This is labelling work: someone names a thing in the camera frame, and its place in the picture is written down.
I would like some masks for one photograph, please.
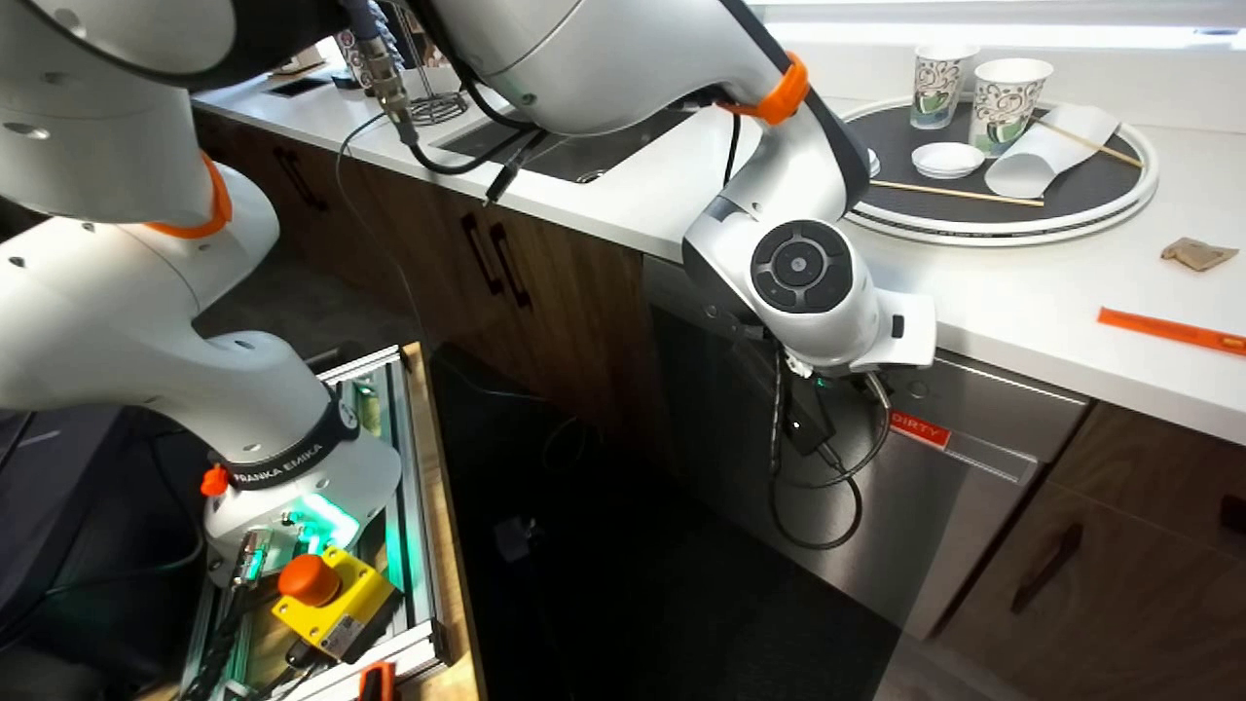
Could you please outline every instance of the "orange ruler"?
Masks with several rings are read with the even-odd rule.
[[[1181,342],[1189,342],[1191,345],[1202,345],[1204,347],[1224,350],[1225,354],[1234,354],[1235,356],[1246,356],[1246,336],[1211,330],[1210,327],[1179,324],[1176,321],[1156,319],[1154,316],[1129,314],[1109,309],[1106,306],[1099,308],[1099,322],[1135,330],[1138,332],[1145,332],[1148,335],[1158,335],[1160,337],[1168,337],[1169,340],[1180,340]]]

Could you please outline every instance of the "white paper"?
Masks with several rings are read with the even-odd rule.
[[[1090,105],[1060,105],[1043,122],[1104,144],[1120,120]],[[1038,197],[1055,176],[1094,156],[1095,149],[1043,125],[1030,127],[987,171],[987,187],[1004,197]]]

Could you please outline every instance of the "cabinet handle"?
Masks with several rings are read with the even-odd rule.
[[[480,266],[480,274],[485,276],[485,284],[488,285],[490,295],[501,294],[502,279],[488,269],[485,254],[480,249],[480,242],[476,240],[480,235],[480,228],[476,227],[476,217],[472,214],[464,214],[464,218],[459,219],[459,224],[464,229],[464,235],[467,237],[467,245],[471,245],[471,254],[476,258],[476,265]]]
[[[1246,499],[1232,494],[1220,499],[1220,527],[1246,534]]]
[[[1017,588],[1017,594],[1013,596],[1013,603],[1009,610],[1013,614],[1020,614],[1029,606],[1029,603],[1038,596],[1038,593],[1047,586],[1047,583],[1052,581],[1060,569],[1073,559],[1073,555],[1082,547],[1082,524],[1073,524],[1060,535],[1060,547],[1055,550],[1055,555],[1047,563],[1047,565],[1034,576],[1034,579]]]
[[[511,250],[511,242],[506,239],[506,229],[502,224],[493,224],[488,229],[488,237],[493,240],[493,250],[497,252],[497,259],[502,263],[502,273],[506,274],[506,281],[511,283],[511,291],[515,293],[515,301],[522,306],[532,305],[532,295],[528,294],[527,285],[520,279],[518,268],[511,269],[511,263],[507,261],[507,253]]]
[[[282,171],[285,172],[285,177],[290,179],[290,184],[294,186],[299,197],[303,198],[303,203],[314,209],[328,212],[329,203],[313,192],[312,187],[308,186],[308,181],[303,178],[303,173],[299,171],[298,153],[280,146],[274,146],[273,154],[277,156],[277,162],[282,166]]]

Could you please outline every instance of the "red label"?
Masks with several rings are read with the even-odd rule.
[[[951,431],[895,410],[891,411],[891,431],[939,451],[946,449],[947,442],[952,438]]]

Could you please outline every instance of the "sink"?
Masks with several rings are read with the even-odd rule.
[[[592,182],[690,116],[692,112],[662,110],[638,125],[603,136],[551,136],[528,157],[523,169],[569,182]],[[480,156],[512,133],[515,129],[490,121],[436,147],[464,156]],[[505,163],[523,147],[523,142],[520,139],[490,159]]]

